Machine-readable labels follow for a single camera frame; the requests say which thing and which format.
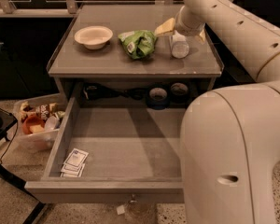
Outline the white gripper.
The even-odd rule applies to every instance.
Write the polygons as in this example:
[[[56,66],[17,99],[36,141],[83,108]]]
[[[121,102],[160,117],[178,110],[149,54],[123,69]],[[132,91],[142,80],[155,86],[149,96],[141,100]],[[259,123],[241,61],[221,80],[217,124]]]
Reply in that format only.
[[[203,44],[205,42],[205,23],[200,21],[190,9],[182,6],[174,18],[170,18],[163,24],[158,26],[155,31],[155,36],[172,35],[176,29],[181,35],[196,36],[196,39]]]

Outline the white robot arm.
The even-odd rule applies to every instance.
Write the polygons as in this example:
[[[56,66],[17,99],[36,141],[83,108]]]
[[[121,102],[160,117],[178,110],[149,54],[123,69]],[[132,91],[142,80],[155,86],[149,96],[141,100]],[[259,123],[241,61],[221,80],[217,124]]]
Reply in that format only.
[[[232,0],[184,0],[172,30],[209,26],[252,77],[215,89],[186,110],[180,161],[188,224],[276,224],[280,161],[280,28]]]

